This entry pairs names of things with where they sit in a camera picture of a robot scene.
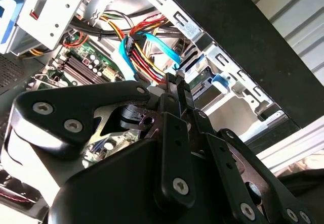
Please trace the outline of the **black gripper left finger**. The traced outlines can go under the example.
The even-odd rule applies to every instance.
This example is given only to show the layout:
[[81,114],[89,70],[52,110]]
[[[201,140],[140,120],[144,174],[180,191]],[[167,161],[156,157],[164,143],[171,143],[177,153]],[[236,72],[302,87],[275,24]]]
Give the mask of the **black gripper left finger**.
[[64,173],[80,160],[91,138],[137,129],[139,140],[125,148],[142,140],[157,146],[156,204],[163,211],[186,211],[196,201],[196,187],[176,77],[165,76],[161,89],[157,96],[139,82],[119,81],[26,92],[13,103],[12,134],[37,148],[52,171]]

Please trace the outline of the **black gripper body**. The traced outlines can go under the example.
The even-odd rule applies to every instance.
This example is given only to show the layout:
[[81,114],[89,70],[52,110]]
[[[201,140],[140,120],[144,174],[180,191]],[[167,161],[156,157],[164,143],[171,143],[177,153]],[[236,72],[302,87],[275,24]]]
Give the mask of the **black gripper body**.
[[214,168],[195,155],[193,207],[161,210],[153,196],[157,154],[152,140],[142,140],[75,174],[56,195],[48,222],[236,223]]

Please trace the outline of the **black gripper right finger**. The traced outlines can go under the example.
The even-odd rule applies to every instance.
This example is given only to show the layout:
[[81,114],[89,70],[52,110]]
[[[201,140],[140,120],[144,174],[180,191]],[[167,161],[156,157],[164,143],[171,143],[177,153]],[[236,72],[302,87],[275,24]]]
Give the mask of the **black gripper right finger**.
[[190,148],[203,152],[221,182],[236,223],[316,223],[310,209],[298,200],[257,156],[229,129],[214,131],[206,114],[195,108],[189,85],[176,76],[182,116],[191,125]]

